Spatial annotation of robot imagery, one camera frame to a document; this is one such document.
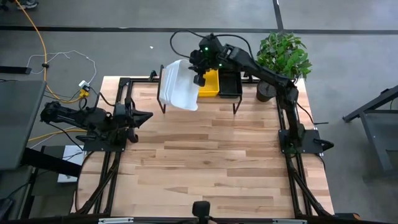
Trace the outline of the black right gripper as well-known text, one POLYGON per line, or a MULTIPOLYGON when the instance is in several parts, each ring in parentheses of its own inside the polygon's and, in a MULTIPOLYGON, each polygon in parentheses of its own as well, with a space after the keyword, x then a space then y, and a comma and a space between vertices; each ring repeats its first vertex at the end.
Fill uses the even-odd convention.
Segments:
POLYGON ((190 53, 190 70, 197 72, 193 78, 194 84, 205 86, 205 73, 211 69, 218 69, 220 65, 219 54, 223 51, 223 46, 214 33, 204 36, 199 43, 199 49, 190 53))

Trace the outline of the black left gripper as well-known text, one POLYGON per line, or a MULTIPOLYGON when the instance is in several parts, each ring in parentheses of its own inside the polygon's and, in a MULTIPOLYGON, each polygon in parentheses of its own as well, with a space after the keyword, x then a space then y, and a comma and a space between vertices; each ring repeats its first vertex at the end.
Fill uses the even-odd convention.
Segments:
POLYGON ((133 102, 126 105, 116 103, 113 112, 113 123, 116 129, 140 128, 152 116, 153 112, 135 109, 135 103, 133 102))

